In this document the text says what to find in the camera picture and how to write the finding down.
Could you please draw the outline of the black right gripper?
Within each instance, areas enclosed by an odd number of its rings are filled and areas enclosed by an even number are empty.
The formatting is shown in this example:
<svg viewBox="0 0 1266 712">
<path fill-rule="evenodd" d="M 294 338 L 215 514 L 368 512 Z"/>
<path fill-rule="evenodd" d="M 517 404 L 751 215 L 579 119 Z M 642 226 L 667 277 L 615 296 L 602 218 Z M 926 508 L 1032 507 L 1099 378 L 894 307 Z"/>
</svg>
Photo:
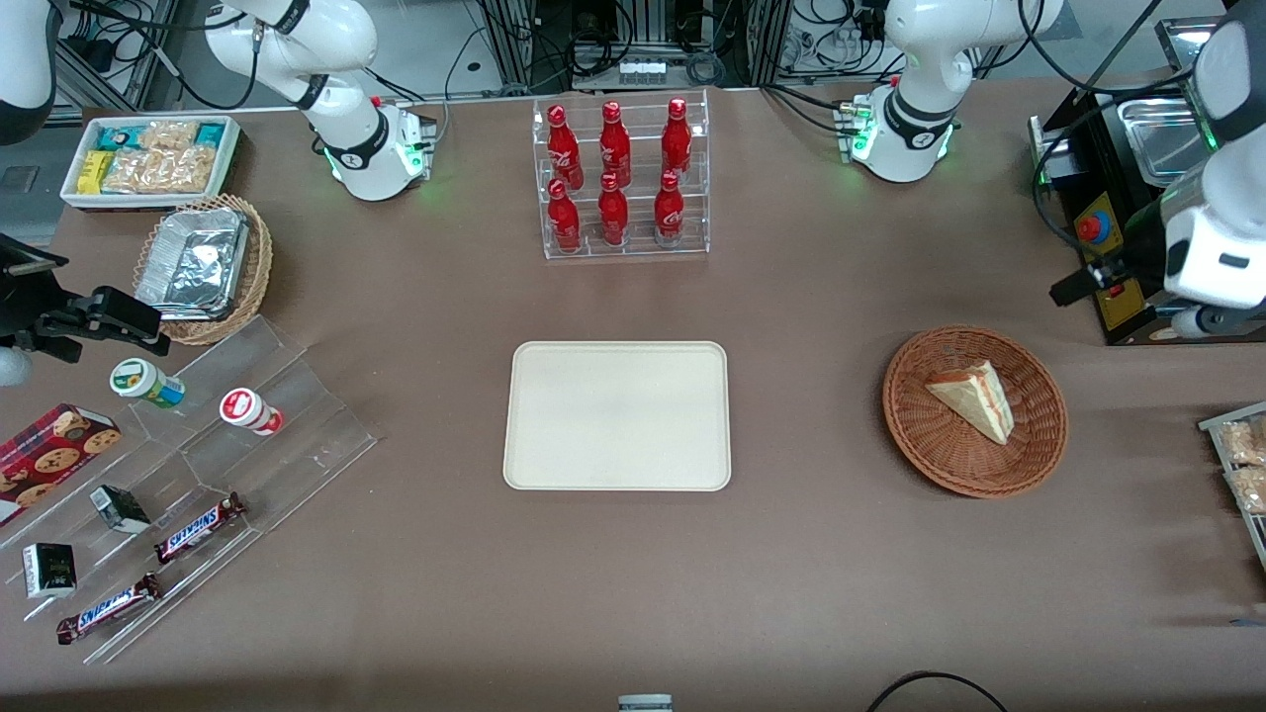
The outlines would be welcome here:
<svg viewBox="0 0 1266 712">
<path fill-rule="evenodd" d="M 89 303 L 70 302 L 53 275 L 67 264 L 66 257 L 1 234 L 3 347 L 80 361 L 84 346 L 75 337 L 91 333 L 99 341 L 135 345 L 154 356 L 170 353 L 161 310 L 127 291 L 97 288 Z"/>
</svg>

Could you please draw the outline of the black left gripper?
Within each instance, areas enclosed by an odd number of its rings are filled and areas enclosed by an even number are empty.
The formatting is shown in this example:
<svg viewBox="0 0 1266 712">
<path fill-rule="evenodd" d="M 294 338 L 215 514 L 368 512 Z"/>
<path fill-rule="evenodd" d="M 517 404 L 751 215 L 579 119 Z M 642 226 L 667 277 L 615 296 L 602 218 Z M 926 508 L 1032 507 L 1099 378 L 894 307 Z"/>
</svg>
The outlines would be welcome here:
<svg viewBox="0 0 1266 712">
<path fill-rule="evenodd" d="M 1098 291 L 1117 288 L 1136 277 L 1139 288 L 1163 289 L 1167 266 L 1166 226 L 1162 198 L 1139 209 L 1122 228 L 1120 260 L 1096 258 L 1050 285 L 1050 300 L 1057 307 L 1071 307 L 1095 296 Z"/>
</svg>

